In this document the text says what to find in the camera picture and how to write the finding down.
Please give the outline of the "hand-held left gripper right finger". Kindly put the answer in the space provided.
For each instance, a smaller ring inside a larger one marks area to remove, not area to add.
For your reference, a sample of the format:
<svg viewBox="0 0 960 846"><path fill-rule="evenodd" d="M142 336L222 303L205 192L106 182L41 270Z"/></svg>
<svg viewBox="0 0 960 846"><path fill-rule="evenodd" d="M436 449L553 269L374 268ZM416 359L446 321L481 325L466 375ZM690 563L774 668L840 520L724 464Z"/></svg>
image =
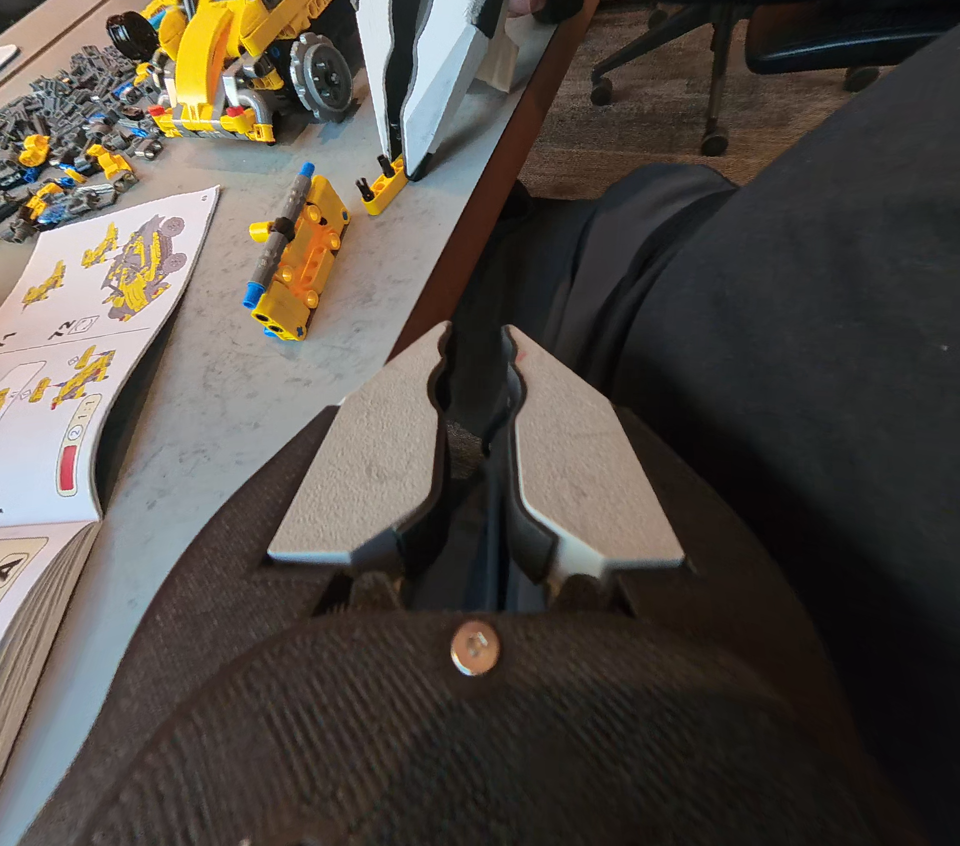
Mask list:
<svg viewBox="0 0 960 846"><path fill-rule="evenodd" d="M504 328L510 554L534 583L672 569L686 555L611 402Z"/></svg>

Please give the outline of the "black toy tyre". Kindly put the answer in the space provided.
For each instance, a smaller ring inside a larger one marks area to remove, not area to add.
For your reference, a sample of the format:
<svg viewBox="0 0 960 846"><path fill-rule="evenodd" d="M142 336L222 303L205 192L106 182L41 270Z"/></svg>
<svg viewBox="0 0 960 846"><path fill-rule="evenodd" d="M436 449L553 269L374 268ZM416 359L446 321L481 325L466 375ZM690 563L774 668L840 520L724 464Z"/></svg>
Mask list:
<svg viewBox="0 0 960 846"><path fill-rule="evenodd" d="M137 11L110 15L105 26L114 48L135 63L150 61L161 48L157 30Z"/></svg>

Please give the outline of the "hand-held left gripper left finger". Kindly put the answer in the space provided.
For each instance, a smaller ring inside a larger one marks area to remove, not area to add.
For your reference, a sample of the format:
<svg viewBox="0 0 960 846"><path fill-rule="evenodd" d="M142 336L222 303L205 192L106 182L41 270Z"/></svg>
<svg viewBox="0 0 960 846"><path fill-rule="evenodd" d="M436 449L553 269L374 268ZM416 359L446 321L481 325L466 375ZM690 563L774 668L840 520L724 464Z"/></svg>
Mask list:
<svg viewBox="0 0 960 846"><path fill-rule="evenodd" d="M426 569L446 543L444 321L345 397L268 547L279 563Z"/></svg>

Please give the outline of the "black office chair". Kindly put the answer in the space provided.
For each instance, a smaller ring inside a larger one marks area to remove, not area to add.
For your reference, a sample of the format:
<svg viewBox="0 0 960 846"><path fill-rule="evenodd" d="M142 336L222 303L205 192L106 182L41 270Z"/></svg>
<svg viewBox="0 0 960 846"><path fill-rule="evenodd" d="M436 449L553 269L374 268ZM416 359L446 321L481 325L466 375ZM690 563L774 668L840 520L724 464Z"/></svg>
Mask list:
<svg viewBox="0 0 960 846"><path fill-rule="evenodd" d="M608 75L631 61L702 26L711 28L713 54L700 151L726 153L729 137L720 122L727 67L735 27L747 21L745 59L760 75L845 71L843 89L858 93L875 82L881 67L892 67L959 24L957 5L848 12L830 4L690 4L651 20L648 30L597 63L591 70L590 100L609 105L614 85Z"/></svg>

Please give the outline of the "yellow beam with black pins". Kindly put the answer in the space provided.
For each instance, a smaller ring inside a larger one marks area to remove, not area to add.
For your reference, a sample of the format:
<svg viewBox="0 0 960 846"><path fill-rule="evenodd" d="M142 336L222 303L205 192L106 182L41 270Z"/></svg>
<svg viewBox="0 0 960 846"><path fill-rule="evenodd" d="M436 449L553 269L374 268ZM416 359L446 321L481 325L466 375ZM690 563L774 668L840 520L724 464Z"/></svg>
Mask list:
<svg viewBox="0 0 960 846"><path fill-rule="evenodd" d="M385 155L379 155L377 160L382 172L376 180L370 182L365 177L355 180L355 186L370 216L381 215L409 181L402 155L392 161Z"/></svg>

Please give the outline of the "grey desk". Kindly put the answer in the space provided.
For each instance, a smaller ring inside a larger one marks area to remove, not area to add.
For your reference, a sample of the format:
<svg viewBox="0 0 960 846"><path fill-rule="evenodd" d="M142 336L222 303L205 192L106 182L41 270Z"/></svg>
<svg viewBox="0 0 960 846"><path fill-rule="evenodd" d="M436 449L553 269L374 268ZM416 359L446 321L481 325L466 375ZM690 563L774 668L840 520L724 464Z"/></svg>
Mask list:
<svg viewBox="0 0 960 846"><path fill-rule="evenodd" d="M2 844L17 844L87 738L131 637L187 546L322 408L390 358L430 301L450 316L528 157L598 0L558 27L514 20L513 90L467 93L440 161L371 217L354 181L379 172L366 73L341 123L287 121L275 146L173 140L134 203L213 185L221 195L175 316L113 408L102 437L105 520L78 580L2 782ZM353 215L302 343L269 340L241 306L257 253L246 232L312 161Z"/></svg>

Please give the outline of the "open instruction booklet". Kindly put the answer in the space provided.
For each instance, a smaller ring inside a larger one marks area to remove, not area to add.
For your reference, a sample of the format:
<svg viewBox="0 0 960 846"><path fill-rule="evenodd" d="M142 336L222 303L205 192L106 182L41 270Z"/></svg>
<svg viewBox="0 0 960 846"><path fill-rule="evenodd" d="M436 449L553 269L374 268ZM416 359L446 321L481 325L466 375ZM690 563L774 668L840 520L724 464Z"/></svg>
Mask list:
<svg viewBox="0 0 960 846"><path fill-rule="evenodd" d="M102 525L103 426L181 300L219 195L42 233L2 304L2 772Z"/></svg>

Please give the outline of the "pile of grey toy parts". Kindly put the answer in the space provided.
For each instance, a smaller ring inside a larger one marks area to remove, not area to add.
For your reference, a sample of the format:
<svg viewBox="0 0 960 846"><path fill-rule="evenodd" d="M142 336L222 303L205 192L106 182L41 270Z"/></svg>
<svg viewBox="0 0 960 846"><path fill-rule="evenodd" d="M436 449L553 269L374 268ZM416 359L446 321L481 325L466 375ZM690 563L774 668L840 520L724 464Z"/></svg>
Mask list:
<svg viewBox="0 0 960 846"><path fill-rule="evenodd" d="M85 46L2 106L1 236L20 243L114 205L163 150L153 68Z"/></svg>

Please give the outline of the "yellow toy panel block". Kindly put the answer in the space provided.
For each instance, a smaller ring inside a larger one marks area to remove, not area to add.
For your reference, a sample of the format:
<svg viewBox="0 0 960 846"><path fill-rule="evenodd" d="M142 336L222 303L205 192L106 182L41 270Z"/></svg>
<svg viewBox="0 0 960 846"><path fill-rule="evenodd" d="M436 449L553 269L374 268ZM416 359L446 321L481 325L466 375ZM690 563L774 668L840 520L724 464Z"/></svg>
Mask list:
<svg viewBox="0 0 960 846"><path fill-rule="evenodd" d="M277 273L251 317L266 336L285 341L305 339L320 296L328 283L351 223L350 211L330 181L315 174L306 205L295 224Z"/></svg>

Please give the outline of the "yellow toy vehicle model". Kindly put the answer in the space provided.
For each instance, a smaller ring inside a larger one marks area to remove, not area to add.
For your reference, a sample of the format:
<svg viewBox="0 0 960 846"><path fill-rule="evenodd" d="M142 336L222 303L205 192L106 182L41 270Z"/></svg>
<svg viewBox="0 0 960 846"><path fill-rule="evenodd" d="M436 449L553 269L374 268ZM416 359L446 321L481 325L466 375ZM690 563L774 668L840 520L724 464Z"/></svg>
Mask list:
<svg viewBox="0 0 960 846"><path fill-rule="evenodd" d="M273 144L280 113L339 122L354 104L350 0L149 0L141 15L159 34L150 115L167 137Z"/></svg>

